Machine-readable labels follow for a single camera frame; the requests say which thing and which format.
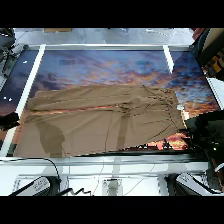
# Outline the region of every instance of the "brown fabric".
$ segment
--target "brown fabric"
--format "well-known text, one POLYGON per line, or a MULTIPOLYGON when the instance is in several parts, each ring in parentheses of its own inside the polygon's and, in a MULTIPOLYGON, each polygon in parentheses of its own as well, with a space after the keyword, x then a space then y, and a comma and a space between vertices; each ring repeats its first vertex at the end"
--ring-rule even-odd
POLYGON ((27 117, 14 156, 68 157, 161 140, 185 128, 177 104, 173 90, 138 85, 37 92, 27 107, 44 114, 27 117))

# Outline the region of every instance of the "trousers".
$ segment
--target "trousers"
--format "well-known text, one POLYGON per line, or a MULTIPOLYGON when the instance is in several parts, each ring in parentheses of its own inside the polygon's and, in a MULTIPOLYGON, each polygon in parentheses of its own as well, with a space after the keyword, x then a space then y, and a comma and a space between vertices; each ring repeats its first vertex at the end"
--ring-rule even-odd
POLYGON ((162 140, 184 129, 171 89, 144 85, 77 86, 39 91, 14 156, 70 157, 162 140))

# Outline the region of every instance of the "sunset sky print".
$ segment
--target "sunset sky print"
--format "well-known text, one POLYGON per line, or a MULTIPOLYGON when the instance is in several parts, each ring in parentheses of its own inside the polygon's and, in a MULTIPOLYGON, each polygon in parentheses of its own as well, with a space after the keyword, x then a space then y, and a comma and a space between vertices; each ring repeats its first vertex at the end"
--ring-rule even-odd
MULTIPOLYGON (((32 63, 22 62, 29 58, 30 62, 35 60, 36 53, 31 52, 24 52, 23 58, 19 58, 19 65, 16 64, 13 70, 16 75, 7 89, 1 91, 1 98, 6 94, 20 98, 19 89, 23 89, 21 86, 25 85, 32 68, 32 63)), ((76 85, 144 83, 149 87, 174 89, 190 117, 219 109, 194 56, 190 52, 178 51, 171 52, 171 56, 174 67, 170 74, 163 51, 46 50, 30 97, 40 90, 62 90, 76 85)), ((14 106, 11 102, 0 99, 0 114, 14 111, 18 103, 15 100, 14 106)))

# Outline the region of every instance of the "gray floor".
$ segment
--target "gray floor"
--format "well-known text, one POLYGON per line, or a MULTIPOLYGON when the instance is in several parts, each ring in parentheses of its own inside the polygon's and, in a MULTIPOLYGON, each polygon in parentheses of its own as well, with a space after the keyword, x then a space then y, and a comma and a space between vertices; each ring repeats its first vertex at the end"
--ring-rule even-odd
POLYGON ((189 28, 73 28, 71 32, 44 33, 43 28, 15 28, 24 44, 183 44, 193 43, 189 28))

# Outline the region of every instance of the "brown pants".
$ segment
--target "brown pants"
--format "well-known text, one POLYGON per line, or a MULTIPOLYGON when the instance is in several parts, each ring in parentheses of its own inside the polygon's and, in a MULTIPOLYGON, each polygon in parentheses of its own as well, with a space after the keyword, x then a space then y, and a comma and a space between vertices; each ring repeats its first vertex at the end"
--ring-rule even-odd
POLYGON ((14 156, 68 157, 162 140, 185 128, 177 104, 173 90, 138 85, 37 92, 14 156))

